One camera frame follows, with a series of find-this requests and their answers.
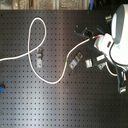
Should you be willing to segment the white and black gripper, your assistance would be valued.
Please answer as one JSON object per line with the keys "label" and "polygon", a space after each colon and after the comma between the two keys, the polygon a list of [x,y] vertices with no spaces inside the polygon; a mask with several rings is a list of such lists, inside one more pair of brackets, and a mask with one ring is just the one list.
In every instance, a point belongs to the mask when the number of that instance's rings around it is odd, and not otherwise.
{"label": "white and black gripper", "polygon": [[[75,29],[75,34],[81,37],[84,37],[85,40],[91,40],[93,36],[93,32],[89,30],[87,27],[77,26]],[[94,47],[107,55],[109,53],[110,47],[113,44],[113,38],[110,34],[106,33],[105,35],[100,35],[94,42]]]}

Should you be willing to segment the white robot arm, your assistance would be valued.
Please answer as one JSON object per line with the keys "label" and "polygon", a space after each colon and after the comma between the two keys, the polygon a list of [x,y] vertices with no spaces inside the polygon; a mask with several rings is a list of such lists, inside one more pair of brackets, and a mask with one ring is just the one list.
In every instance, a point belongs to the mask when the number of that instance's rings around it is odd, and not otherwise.
{"label": "white robot arm", "polygon": [[120,5],[111,22],[111,33],[100,35],[94,47],[114,65],[128,70],[128,4]]}

